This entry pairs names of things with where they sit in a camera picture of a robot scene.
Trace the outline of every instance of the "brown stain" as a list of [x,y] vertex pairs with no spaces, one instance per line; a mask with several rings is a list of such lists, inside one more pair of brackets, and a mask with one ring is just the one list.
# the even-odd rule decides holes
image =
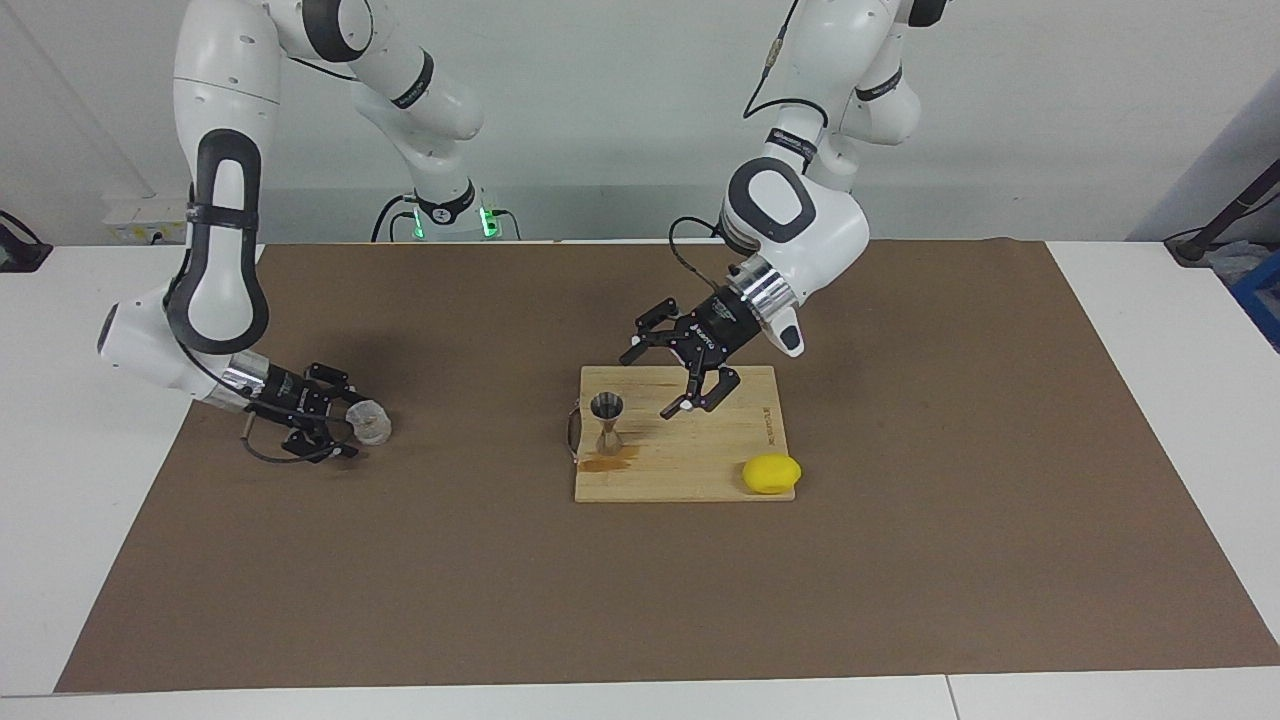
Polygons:
[[626,470],[631,466],[631,460],[635,460],[640,454],[640,447],[635,445],[623,445],[622,450],[617,455],[598,455],[591,454],[590,457],[584,459],[579,464],[579,470],[582,473],[612,473],[614,470]]

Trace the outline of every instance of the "gray wall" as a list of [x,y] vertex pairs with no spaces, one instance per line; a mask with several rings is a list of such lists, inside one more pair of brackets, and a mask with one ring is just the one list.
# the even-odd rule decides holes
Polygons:
[[[0,1],[146,181],[180,196],[169,73],[184,3]],[[526,234],[635,237],[713,215],[759,147],[768,118],[737,118],[787,3],[401,5],[439,67],[484,99],[474,174]],[[910,40],[916,137],[863,158],[874,233],[1125,237],[1280,67],[1272,15],[1266,0],[955,3]],[[0,205],[51,241],[109,242],[101,196],[127,187],[32,79],[27,53],[5,42],[0,59]],[[406,182],[343,83],[285,68],[264,240],[360,240]]]
[[[1277,159],[1280,72],[1271,76],[1262,91],[1178,179],[1129,240],[1158,241],[1206,225]],[[1276,192],[1280,186],[1263,195],[1262,201]],[[1280,242],[1280,201],[1236,220],[1219,237],[1221,242],[1235,240]]]

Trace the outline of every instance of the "white table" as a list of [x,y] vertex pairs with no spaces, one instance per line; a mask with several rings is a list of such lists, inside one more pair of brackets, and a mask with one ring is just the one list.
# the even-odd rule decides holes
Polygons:
[[[1280,355],[1207,270],[1153,245],[1051,243],[1121,375],[1280,637]],[[177,247],[59,249],[0,277],[0,720],[9,717],[1280,717],[1280,667],[467,688],[50,693],[187,410],[93,352]],[[1211,379],[1187,384],[1193,373]],[[1254,428],[1249,434],[1239,428]]]

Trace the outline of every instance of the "metal jigger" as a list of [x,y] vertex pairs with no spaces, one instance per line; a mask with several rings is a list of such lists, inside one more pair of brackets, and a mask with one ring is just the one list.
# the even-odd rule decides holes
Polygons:
[[595,441],[595,451],[600,455],[617,455],[622,450],[622,437],[613,429],[622,416],[622,398],[612,392],[602,392],[591,398],[591,415],[600,421],[603,429]]

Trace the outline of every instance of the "wooden cutting board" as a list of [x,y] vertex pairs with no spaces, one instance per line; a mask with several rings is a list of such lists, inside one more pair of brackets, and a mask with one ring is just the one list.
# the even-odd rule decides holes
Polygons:
[[[756,455],[787,452],[782,404],[772,366],[736,368],[742,384],[714,413],[695,410],[663,420],[658,413],[685,391],[680,366],[582,368],[579,406],[577,502],[786,502],[742,483],[742,465]],[[596,452],[602,425],[590,411],[600,392],[622,397],[617,432],[622,451]]]

